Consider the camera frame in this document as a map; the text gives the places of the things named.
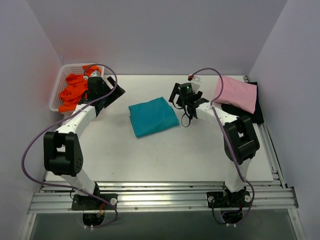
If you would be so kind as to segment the teal t-shirt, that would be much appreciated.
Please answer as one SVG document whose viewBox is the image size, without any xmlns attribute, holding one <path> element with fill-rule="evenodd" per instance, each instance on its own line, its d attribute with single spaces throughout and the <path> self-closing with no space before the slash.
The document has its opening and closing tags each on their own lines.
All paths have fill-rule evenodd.
<svg viewBox="0 0 320 240">
<path fill-rule="evenodd" d="M 130 122 L 137 138 L 146 137 L 174 127 L 180 122 L 164 97 L 128 107 Z"/>
</svg>

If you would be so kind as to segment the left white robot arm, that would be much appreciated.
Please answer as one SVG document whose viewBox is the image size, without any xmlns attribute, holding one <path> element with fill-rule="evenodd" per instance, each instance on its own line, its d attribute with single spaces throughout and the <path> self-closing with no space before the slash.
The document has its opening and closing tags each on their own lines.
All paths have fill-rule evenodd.
<svg viewBox="0 0 320 240">
<path fill-rule="evenodd" d="M 88 89 L 81 95 L 72 114 L 55 131 L 43 136 L 44 168 L 64 179 L 90 210 L 100 206 L 100 190 L 83 169 L 84 157 L 80 137 L 86 127 L 100 112 L 111 105 L 125 90 L 117 78 L 92 76 L 87 80 Z"/>
</svg>

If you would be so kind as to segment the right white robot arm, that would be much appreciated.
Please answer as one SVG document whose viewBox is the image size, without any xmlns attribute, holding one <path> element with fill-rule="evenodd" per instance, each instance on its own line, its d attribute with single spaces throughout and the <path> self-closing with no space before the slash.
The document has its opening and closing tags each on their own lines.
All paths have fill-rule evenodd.
<svg viewBox="0 0 320 240">
<path fill-rule="evenodd" d="M 224 181 L 226 191 L 222 193 L 223 203 L 234 206 L 240 201 L 239 191 L 247 184 L 250 163 L 260 149 L 260 143 L 251 119 L 247 116 L 231 115 L 214 106 L 202 97 L 202 92 L 193 90 L 190 82 L 176 83 L 169 102 L 184 115 L 192 119 L 203 120 L 217 125 L 223 134 L 224 152 L 230 160 L 228 174 Z"/>
</svg>

